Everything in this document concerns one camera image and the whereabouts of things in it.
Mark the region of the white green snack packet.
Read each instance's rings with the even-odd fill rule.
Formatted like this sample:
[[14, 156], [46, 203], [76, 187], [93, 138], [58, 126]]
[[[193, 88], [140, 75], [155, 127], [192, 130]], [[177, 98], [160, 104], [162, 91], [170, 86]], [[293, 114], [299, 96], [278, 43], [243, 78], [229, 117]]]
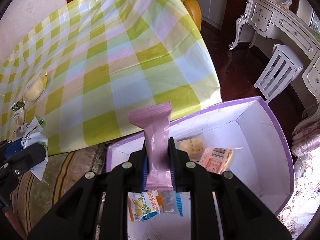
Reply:
[[33, 148], [33, 155], [39, 159], [39, 163], [30, 169], [39, 181], [44, 181], [43, 176], [48, 163], [48, 139], [43, 133], [45, 126], [46, 121], [35, 115], [31, 123], [21, 127], [22, 149]]

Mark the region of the orange lemon snack packet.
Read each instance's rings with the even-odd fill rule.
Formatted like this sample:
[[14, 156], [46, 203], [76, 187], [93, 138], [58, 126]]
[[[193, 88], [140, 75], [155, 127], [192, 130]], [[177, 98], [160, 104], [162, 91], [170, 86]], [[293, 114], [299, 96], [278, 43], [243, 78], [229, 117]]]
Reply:
[[128, 209], [132, 222], [148, 220], [157, 214], [164, 213], [165, 207], [160, 191], [128, 193]]

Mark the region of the pink snack bar packet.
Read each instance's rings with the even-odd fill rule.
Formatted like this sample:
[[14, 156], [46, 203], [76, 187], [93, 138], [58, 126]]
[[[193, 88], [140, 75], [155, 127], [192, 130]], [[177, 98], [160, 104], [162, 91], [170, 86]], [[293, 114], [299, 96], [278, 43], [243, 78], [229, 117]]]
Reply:
[[148, 174], [144, 190], [172, 191], [168, 156], [171, 103], [165, 102], [128, 114], [129, 123], [144, 130]]

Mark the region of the red white wafer packet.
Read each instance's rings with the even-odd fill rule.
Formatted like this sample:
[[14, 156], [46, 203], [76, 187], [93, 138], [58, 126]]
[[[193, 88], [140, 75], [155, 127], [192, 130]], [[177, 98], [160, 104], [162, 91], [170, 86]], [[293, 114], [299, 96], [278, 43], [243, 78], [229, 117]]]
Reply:
[[230, 148], [207, 147], [199, 161], [199, 164], [208, 172], [221, 174], [228, 169], [233, 150]]

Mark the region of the round bread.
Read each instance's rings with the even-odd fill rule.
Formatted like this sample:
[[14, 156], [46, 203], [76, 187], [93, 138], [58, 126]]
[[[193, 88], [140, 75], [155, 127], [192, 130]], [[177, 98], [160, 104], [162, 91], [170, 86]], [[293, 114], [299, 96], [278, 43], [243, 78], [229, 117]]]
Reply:
[[23, 93], [25, 102], [34, 102], [41, 96], [47, 85], [47, 75], [47, 72], [40, 71], [28, 82]]

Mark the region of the pale round pastry in bag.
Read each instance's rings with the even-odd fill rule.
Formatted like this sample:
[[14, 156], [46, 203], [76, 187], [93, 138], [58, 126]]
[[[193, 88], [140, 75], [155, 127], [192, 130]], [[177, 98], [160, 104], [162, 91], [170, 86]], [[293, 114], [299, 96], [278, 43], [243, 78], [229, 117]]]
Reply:
[[190, 138], [177, 142], [178, 149], [188, 154], [191, 159], [199, 159], [204, 153], [204, 143], [201, 138]]

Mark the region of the clear packet with blue strip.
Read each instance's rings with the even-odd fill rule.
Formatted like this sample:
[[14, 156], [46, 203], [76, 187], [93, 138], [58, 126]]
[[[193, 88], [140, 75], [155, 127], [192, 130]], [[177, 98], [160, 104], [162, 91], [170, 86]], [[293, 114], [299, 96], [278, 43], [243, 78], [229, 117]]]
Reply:
[[183, 217], [183, 205], [180, 194], [176, 191], [161, 191], [162, 212]]

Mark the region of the striped beige sofa cushion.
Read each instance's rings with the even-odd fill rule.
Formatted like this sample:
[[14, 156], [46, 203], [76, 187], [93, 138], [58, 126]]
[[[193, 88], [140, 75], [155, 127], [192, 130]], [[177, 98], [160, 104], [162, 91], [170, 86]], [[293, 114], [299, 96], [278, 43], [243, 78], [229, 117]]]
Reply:
[[48, 158], [42, 180], [31, 172], [19, 178], [11, 193], [12, 214], [10, 222], [23, 238], [83, 176], [92, 171], [104, 170], [107, 144], [101, 143], [80, 150], [53, 155]]

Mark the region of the small green white packet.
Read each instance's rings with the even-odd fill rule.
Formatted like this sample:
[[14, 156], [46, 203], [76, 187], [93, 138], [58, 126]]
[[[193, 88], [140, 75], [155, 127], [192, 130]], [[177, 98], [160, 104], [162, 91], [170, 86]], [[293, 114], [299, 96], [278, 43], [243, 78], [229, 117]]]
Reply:
[[13, 112], [13, 129], [16, 131], [24, 124], [24, 101], [16, 101], [10, 109]]

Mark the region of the purple white cardboard box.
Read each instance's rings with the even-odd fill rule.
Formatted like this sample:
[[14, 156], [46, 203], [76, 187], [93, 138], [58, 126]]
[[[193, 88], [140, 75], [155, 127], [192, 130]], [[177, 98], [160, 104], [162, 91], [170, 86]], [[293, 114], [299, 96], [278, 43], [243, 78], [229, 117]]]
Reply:
[[228, 170], [277, 215], [289, 200], [295, 175], [281, 126], [260, 97], [209, 107], [170, 125], [177, 146], [200, 139], [194, 157], [210, 172]]

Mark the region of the green checkered tablecloth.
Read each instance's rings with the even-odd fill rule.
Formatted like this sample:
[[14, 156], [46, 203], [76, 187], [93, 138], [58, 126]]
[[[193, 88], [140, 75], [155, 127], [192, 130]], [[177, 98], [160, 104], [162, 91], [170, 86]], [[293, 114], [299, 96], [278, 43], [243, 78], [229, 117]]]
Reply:
[[16, 137], [12, 105], [44, 73], [24, 119], [46, 121], [48, 153], [138, 131], [131, 111], [163, 102], [172, 119], [221, 102], [205, 42], [181, 0], [74, 0], [51, 13], [1, 66], [1, 139]]

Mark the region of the pink floral bedding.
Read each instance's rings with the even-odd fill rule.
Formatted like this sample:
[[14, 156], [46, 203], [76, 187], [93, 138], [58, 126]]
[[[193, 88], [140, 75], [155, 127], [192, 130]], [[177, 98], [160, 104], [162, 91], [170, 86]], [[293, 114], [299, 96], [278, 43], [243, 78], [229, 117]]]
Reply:
[[295, 185], [292, 196], [277, 218], [292, 238], [297, 239], [319, 208], [319, 121], [295, 133], [291, 153], [297, 158]]

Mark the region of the white slatted stool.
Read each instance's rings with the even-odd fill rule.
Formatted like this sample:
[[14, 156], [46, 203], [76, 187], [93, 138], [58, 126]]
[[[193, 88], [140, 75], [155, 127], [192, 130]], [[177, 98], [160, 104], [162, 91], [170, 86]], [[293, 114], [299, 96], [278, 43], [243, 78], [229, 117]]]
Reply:
[[289, 46], [275, 44], [272, 57], [254, 84], [254, 88], [261, 91], [266, 103], [270, 103], [302, 70], [302, 61]]

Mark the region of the white ornate dressing table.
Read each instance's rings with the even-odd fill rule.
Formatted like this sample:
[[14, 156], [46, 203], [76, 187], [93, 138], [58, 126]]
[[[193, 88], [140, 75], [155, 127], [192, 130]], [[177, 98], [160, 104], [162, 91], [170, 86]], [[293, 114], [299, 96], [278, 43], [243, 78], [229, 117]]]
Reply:
[[242, 26], [251, 25], [254, 37], [284, 41], [284, 37], [299, 47], [308, 57], [308, 64], [299, 70], [304, 85], [319, 104], [319, 42], [306, 24], [291, 12], [269, 0], [247, 0], [245, 13], [236, 20], [235, 41], [229, 45], [233, 50], [239, 43]]

